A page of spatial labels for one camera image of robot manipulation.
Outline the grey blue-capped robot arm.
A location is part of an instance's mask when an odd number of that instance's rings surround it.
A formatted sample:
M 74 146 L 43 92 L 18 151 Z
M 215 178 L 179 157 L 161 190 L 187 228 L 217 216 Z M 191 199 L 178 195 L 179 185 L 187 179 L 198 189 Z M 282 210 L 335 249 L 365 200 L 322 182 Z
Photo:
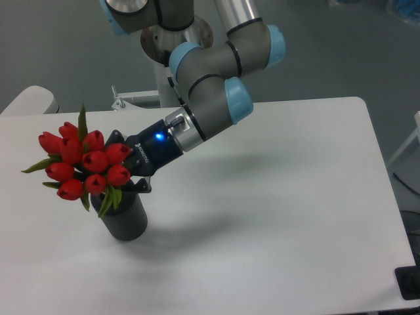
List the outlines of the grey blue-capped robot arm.
M 115 33 L 154 33 L 153 44 L 170 69 L 167 82 L 179 93 L 180 108 L 126 144 L 131 174 L 128 192 L 148 193 L 150 177 L 253 111 L 241 77 L 279 63 L 285 39 L 265 24 L 255 1 L 217 1 L 227 40 L 203 47 L 192 1 L 102 1 Z

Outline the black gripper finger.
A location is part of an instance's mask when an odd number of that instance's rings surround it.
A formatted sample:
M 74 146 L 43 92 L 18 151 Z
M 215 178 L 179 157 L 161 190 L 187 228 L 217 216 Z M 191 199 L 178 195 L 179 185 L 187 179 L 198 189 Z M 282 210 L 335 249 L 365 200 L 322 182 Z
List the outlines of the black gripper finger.
M 152 191 L 150 183 L 151 177 L 142 177 L 137 182 L 130 179 L 125 185 L 121 187 L 124 192 L 133 192 L 136 194 L 148 194 Z
M 124 135 L 118 130 L 113 130 L 104 145 L 110 146 L 111 144 L 118 144 L 118 143 L 125 144 L 126 140 L 127 140 L 127 135 Z

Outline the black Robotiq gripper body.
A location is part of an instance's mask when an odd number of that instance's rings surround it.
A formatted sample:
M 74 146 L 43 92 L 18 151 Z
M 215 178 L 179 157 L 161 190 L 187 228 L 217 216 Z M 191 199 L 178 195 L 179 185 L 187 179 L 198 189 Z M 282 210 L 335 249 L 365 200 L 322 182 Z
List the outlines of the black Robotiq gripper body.
M 183 155 L 164 120 L 159 120 L 125 141 L 131 153 L 127 162 L 132 176 L 150 177 L 163 166 Z

